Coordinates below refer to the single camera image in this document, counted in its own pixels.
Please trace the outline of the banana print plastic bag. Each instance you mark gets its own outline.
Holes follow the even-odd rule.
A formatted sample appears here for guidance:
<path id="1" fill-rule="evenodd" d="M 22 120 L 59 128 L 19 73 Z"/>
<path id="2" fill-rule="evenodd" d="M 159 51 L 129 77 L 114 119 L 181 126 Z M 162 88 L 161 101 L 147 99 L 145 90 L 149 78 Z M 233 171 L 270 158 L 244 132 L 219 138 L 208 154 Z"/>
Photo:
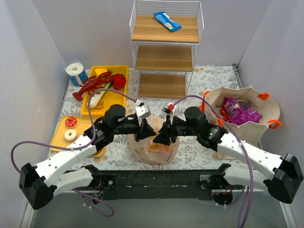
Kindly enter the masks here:
<path id="1" fill-rule="evenodd" d="M 133 135 L 127 136 L 131 152 L 138 160 L 150 164 L 164 165 L 170 163 L 177 154 L 180 145 L 179 138 L 170 146 L 154 143 L 154 138 L 155 136 L 151 136 L 136 142 Z"/>

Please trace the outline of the red candy bag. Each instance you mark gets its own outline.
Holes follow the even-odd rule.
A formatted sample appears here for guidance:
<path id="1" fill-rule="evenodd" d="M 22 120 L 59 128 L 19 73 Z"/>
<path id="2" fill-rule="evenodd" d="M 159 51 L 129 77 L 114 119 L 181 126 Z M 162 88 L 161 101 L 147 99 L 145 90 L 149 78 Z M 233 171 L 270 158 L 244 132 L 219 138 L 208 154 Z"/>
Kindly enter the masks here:
<path id="1" fill-rule="evenodd" d="M 217 105 L 214 107 L 215 109 L 215 116 L 220 120 L 220 121 L 224 121 L 224 122 L 230 122 L 230 118 L 227 115 L 224 107 L 222 105 Z"/>

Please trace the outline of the purple snack bag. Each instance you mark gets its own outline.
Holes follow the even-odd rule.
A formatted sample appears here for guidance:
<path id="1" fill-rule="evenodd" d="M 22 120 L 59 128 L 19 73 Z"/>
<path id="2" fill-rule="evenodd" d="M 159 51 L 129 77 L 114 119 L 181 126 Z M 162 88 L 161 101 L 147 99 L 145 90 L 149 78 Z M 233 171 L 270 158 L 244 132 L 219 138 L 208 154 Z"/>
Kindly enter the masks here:
<path id="1" fill-rule="evenodd" d="M 249 100 L 224 97 L 222 106 L 232 124 L 243 125 L 247 122 L 259 123 L 262 118 L 262 115 L 257 112 Z"/>

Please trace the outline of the beige canvas tote bag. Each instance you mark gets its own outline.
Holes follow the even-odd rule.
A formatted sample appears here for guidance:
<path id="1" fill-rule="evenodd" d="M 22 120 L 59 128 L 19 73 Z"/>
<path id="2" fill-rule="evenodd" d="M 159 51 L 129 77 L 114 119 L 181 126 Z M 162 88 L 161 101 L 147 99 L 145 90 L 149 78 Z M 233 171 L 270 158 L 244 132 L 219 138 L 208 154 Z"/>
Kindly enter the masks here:
<path id="1" fill-rule="evenodd" d="M 233 129 L 241 140 L 256 146 L 267 129 L 276 129 L 280 109 L 269 93 L 253 87 L 229 89 L 221 87 L 207 91 L 199 107 L 211 123 L 228 131 Z"/>

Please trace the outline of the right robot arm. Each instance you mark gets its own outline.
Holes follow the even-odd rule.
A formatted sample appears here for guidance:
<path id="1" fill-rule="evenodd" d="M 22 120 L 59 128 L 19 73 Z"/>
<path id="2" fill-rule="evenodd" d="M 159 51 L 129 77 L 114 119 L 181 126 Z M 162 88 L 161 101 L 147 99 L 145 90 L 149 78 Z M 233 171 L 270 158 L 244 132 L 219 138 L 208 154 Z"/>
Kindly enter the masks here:
<path id="1" fill-rule="evenodd" d="M 252 170 L 233 168 L 223 164 L 214 174 L 218 184 L 253 186 L 267 191 L 276 200 L 290 204 L 304 180 L 298 159 L 287 154 L 282 157 L 263 151 L 247 142 L 239 142 L 226 129 L 209 123 L 198 107 L 187 108 L 185 120 L 167 115 L 166 121 L 153 142 L 169 146 L 179 136 L 195 136 L 205 148 L 226 154 L 243 163 L 249 163 Z"/>

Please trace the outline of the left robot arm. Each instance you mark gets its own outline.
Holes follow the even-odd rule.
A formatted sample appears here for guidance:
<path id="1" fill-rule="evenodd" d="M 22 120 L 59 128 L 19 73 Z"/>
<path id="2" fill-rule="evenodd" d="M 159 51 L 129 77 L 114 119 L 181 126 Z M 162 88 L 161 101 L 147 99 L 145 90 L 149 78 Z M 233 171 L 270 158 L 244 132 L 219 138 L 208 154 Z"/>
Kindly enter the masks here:
<path id="1" fill-rule="evenodd" d="M 44 207 L 54 196 L 73 188 L 97 189 L 103 177 L 95 166 L 87 165 L 73 172 L 68 169 L 113 142 L 115 135 L 132 134 L 139 141 L 156 134 L 146 120 L 151 114 L 147 105 L 136 107 L 135 114 L 129 116 L 125 112 L 123 106 L 112 105 L 64 152 L 34 166 L 27 163 L 21 168 L 19 188 L 33 209 Z"/>

